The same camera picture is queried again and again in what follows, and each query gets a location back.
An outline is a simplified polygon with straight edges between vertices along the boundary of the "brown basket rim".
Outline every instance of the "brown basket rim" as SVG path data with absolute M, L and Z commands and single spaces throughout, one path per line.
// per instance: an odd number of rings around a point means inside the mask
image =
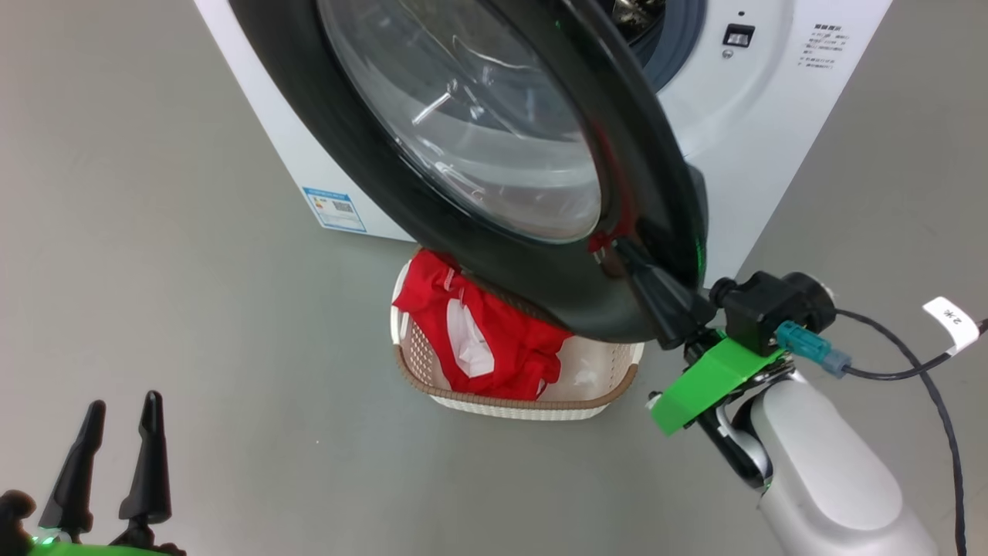
M 405 377 L 405 380 L 409 382 L 416 390 L 423 392 L 430 396 L 436 396 L 439 398 L 446 398 L 447 400 L 453 400 L 456 402 L 462 402 L 466 404 L 478 404 L 481 406 L 492 406 L 495 408 L 510 408 L 513 410 L 540 410 L 540 411 L 561 411 L 561 410 L 592 410 L 606 406 L 610 404 L 617 398 L 624 394 L 624 391 L 631 386 L 631 381 L 634 380 L 634 375 L 638 372 L 638 364 L 631 363 L 627 367 L 627 372 L 624 373 L 624 378 L 621 379 L 617 386 L 610 392 L 607 392 L 603 396 L 595 398 L 593 400 L 583 400 L 574 402 L 529 402 L 525 400 L 502 400 L 500 398 L 487 398 L 485 396 L 477 396 L 476 394 L 467 394 L 465 392 L 454 392 L 452 390 L 445 390 L 443 388 L 436 388 L 435 386 L 429 386 L 428 384 L 422 382 L 412 371 L 408 369 L 408 363 L 405 361 L 405 353 L 401 349 L 400 345 L 394 346 L 394 356 L 398 361 L 398 368 L 401 370 L 401 374 Z

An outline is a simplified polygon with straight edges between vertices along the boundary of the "white washing machine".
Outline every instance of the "white washing machine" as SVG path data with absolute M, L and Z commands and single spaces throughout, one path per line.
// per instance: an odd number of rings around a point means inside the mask
M 680 149 L 705 177 L 706 285 L 733 276 L 891 0 L 603 3 L 612 10 L 613 21 L 627 26 L 622 31 Z M 196 4 L 319 224 L 412 240 L 295 114 L 252 50 L 228 1 Z

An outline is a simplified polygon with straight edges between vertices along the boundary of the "green light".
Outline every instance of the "green light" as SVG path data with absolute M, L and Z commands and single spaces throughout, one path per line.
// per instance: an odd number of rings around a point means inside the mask
M 706 274 L 706 249 L 703 248 L 703 242 L 699 239 L 697 239 L 697 273 L 702 282 L 703 275 Z

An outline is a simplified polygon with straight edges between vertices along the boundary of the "washing machine door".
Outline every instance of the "washing machine door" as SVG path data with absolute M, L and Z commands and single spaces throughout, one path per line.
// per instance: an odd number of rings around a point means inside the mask
M 705 217 L 596 0 L 232 0 L 313 135 L 423 246 L 529 313 L 655 337 L 613 254 L 700 285 Z

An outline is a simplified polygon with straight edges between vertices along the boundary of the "sticker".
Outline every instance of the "sticker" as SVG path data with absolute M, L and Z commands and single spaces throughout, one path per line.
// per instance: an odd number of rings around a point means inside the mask
M 978 324 L 945 297 L 938 297 L 924 305 L 923 311 L 932 315 L 953 338 L 953 347 L 947 350 L 950 356 L 956 355 L 961 349 L 974 343 L 981 335 Z
M 802 45 L 799 64 L 811 69 L 833 69 L 851 40 L 840 25 L 818 23 Z
M 364 221 L 357 214 L 357 207 L 354 206 L 349 195 L 308 187 L 303 187 L 302 191 L 305 192 L 305 198 L 312 205 L 312 210 L 315 211 L 315 216 L 319 218 L 319 224 L 323 228 L 367 233 Z

